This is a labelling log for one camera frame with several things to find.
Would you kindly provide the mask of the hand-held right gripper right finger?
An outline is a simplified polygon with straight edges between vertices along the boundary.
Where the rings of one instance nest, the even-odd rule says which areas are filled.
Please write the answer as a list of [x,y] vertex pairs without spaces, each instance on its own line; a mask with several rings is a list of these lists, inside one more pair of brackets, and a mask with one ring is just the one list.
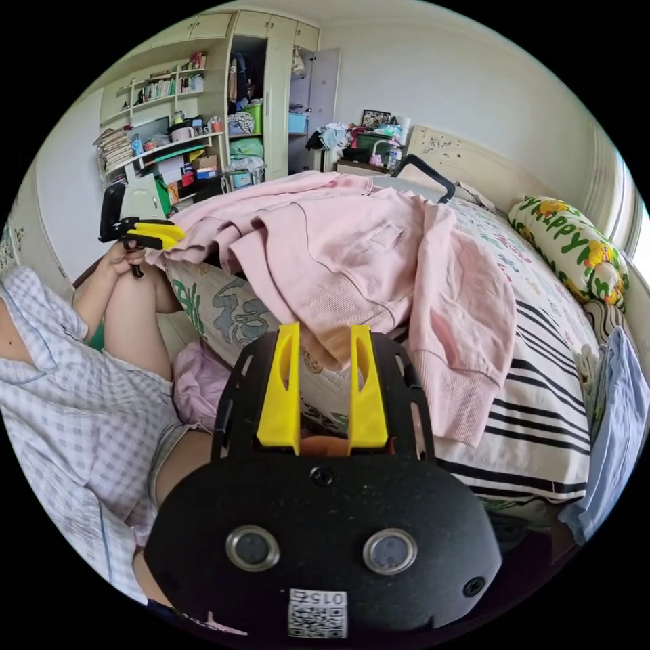
[[382,450],[389,436],[371,331],[352,325],[350,335],[349,449]]

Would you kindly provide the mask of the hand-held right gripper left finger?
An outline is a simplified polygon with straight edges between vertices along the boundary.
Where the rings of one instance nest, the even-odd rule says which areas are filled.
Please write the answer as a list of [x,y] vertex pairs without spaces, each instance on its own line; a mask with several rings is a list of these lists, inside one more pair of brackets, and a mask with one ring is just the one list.
[[299,323],[281,325],[271,357],[257,440],[265,449],[300,454]]

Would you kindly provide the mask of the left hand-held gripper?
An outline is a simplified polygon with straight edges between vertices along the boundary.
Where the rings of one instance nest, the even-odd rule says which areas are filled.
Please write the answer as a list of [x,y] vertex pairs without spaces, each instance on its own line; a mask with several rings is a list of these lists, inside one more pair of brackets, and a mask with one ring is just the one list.
[[113,226],[117,235],[112,247],[112,276],[119,280],[127,272],[140,279],[144,276],[144,246],[136,236],[145,236],[145,248],[167,251],[175,248],[186,233],[172,221],[119,219]]

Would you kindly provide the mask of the person's left hand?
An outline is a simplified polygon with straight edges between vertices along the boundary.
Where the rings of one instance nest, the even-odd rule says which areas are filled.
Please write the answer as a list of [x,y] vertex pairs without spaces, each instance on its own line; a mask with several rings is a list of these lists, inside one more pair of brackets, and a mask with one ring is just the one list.
[[114,243],[102,257],[95,274],[111,285],[133,266],[144,262],[145,250],[134,241]]

